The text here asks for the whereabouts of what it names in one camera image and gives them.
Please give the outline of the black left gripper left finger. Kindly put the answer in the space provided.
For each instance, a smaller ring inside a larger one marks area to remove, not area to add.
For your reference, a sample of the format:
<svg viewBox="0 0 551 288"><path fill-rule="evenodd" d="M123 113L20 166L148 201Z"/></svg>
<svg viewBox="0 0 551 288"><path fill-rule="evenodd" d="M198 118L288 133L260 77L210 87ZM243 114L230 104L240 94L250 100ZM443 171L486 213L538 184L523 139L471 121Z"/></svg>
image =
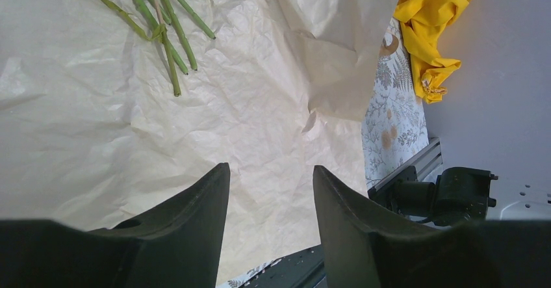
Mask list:
<svg viewBox="0 0 551 288"><path fill-rule="evenodd" d="M117 287L214 287L229 200L230 168L217 164L197 182L111 229L92 234L125 240L129 256Z"/></svg>

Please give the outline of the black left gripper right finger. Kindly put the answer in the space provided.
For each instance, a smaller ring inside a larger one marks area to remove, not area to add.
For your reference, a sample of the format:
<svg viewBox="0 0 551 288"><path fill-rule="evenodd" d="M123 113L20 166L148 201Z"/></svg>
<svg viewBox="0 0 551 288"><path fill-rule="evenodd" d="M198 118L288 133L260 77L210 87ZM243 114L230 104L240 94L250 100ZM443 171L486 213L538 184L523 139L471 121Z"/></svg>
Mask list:
<svg viewBox="0 0 551 288"><path fill-rule="evenodd" d="M314 167L313 191L329 287L387 287L378 270L380 238L433 232L351 189L324 166Z"/></svg>

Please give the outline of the peach kraft wrapping paper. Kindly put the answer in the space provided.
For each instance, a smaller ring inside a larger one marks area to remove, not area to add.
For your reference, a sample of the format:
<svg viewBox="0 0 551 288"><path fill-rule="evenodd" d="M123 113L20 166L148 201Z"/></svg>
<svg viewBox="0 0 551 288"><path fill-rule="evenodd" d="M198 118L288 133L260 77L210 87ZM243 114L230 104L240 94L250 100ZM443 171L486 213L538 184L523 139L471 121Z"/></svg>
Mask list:
<svg viewBox="0 0 551 288"><path fill-rule="evenodd" d="M1 0L1 218L111 228L218 163L218 283L320 242L313 169L367 191L361 124L397 0L187 0L198 69L100 0Z"/></svg>

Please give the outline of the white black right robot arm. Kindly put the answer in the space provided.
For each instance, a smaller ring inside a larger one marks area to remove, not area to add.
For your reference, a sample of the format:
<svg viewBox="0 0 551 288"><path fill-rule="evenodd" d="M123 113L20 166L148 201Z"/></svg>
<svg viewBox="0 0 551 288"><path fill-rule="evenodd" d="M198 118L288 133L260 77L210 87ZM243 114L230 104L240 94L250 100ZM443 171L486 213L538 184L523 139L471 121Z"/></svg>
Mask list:
<svg viewBox="0 0 551 288"><path fill-rule="evenodd" d="M468 220L550 220L550 197L529 199L529 185L513 201L491 196L498 176L488 170L453 167L423 179L414 166L391 174L368 197L413 222L437 227Z"/></svg>

